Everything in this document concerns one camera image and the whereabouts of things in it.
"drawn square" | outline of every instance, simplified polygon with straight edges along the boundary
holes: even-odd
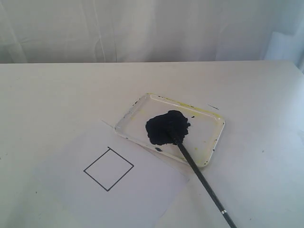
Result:
[[[108,147],[108,150],[90,164],[84,172],[103,189],[109,191],[133,167],[133,164]]]

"white paper sheet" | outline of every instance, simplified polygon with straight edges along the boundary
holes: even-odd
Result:
[[[42,163],[35,174],[90,228],[153,227],[188,181],[103,122]]]

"black paint speck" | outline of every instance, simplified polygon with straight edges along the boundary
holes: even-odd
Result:
[[[167,143],[176,145],[167,133],[168,128],[173,128],[182,142],[188,134],[189,126],[188,119],[180,111],[170,110],[166,114],[150,119],[146,124],[146,130],[153,145],[161,146]]]

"plastic tray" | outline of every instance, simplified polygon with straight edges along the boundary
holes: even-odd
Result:
[[[188,128],[189,134],[185,136],[183,145],[197,166],[206,166],[225,125],[224,119],[216,113],[154,94],[145,94],[133,104],[127,114],[116,124],[114,130],[120,136],[139,145],[188,164],[176,145],[153,145],[148,138],[145,129],[147,121],[169,110],[178,110],[188,118],[191,126]]]

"black square outline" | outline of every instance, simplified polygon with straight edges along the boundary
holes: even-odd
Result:
[[[99,183],[97,180],[95,180],[94,177],[92,177],[89,173],[86,172],[86,170],[88,168],[90,168],[96,161],[98,161],[102,156],[104,156],[107,152],[109,151],[113,151],[114,153],[116,153],[119,157],[121,157],[122,159],[124,159],[126,162],[128,162],[131,165],[131,168],[121,177],[118,179],[118,181],[120,181],[133,167],[134,165],[129,162],[128,160],[126,160],[123,156],[121,156],[120,154],[118,154],[116,151],[114,151],[113,149],[111,149],[110,147],[108,147],[108,150],[106,152],[104,152],[99,158],[97,158],[92,164],[90,164],[88,167],[86,167],[86,169],[84,170],[84,172],[90,177],[92,178],[97,184],[99,184],[101,187],[103,187],[104,190],[109,191],[112,187],[114,187],[115,184],[118,183],[118,181],[116,181],[109,189],[106,189],[101,183]]]

